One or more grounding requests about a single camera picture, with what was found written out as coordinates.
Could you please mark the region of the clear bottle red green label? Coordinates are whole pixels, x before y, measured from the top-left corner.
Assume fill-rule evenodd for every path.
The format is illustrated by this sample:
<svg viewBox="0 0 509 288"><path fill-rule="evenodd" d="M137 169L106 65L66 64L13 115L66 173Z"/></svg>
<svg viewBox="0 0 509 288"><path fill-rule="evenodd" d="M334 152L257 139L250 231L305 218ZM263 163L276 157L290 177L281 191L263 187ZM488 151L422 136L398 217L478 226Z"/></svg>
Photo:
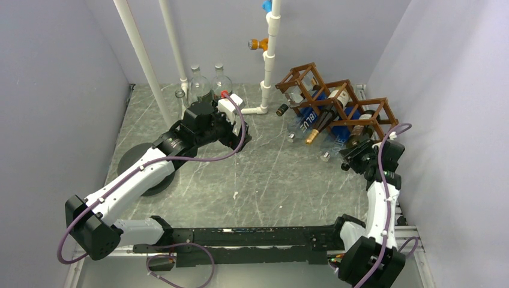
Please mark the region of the clear bottle red green label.
<svg viewBox="0 0 509 288"><path fill-rule="evenodd" d="M191 71L193 72L193 77L188 90L190 102L210 104L212 102L212 88L209 80L201 74L198 64L192 65Z"/></svg>

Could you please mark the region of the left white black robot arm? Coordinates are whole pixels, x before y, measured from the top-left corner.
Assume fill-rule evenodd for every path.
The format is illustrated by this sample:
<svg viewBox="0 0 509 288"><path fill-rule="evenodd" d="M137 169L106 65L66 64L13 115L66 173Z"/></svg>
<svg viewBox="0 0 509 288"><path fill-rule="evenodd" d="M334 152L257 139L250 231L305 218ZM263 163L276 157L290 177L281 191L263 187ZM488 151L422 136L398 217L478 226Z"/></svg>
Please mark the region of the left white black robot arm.
<svg viewBox="0 0 509 288"><path fill-rule="evenodd" d="M197 150L219 141L237 153L250 141L243 117L243 101L227 95L212 103L194 102L183 118L149 145L139 160L105 187L85 198L71 196L65 203L66 235L100 260L116 248L146 244L158 252L171 247L173 230L161 217L122 220L120 215L143 193L163 182L188 161L198 161Z"/></svg>

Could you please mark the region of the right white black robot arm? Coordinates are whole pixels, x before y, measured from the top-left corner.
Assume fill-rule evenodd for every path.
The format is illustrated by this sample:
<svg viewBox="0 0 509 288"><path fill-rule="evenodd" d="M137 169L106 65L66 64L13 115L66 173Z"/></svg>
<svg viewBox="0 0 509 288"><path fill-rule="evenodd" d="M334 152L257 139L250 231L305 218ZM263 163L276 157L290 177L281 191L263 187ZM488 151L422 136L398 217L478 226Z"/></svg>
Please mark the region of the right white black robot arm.
<svg viewBox="0 0 509 288"><path fill-rule="evenodd" d="M344 164L367 181L369 202L365 223L343 216L330 234L333 246L345 249L338 278L353 287L391 287L406 264L395 234L396 204L402 186L396 169L404 150L393 140L380 148L364 139L341 151Z"/></svg>

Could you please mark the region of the clear bottle dark label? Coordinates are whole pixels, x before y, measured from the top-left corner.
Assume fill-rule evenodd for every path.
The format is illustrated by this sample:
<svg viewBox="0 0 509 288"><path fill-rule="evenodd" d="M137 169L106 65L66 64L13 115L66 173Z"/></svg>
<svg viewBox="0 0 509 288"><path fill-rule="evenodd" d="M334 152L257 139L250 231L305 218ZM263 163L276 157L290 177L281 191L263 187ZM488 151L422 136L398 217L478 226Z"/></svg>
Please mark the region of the clear bottle dark label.
<svg viewBox="0 0 509 288"><path fill-rule="evenodd" d="M222 63L215 64L215 77L211 81L213 99L218 100L221 98L221 93L226 91L228 94L232 93L233 84L229 77L224 74L224 66Z"/></svg>

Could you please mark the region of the dark bottle silver cap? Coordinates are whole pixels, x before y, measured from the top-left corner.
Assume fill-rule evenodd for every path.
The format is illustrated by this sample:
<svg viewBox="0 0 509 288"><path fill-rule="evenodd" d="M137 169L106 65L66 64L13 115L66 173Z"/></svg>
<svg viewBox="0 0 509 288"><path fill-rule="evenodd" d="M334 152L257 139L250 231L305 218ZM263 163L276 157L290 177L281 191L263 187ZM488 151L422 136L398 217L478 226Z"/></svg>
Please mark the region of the dark bottle silver cap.
<svg viewBox="0 0 509 288"><path fill-rule="evenodd" d="M375 110L366 110L358 119L359 120L370 119L374 114ZM359 144L365 138L365 136L366 137L369 136L371 138L374 132L375 128L372 124L355 125L351 131L351 135L349 136L346 142L345 149L340 151L340 155L343 157L345 153L349 152L350 149ZM345 172L350 169L350 165L346 162L346 160L343 160L341 169Z"/></svg>

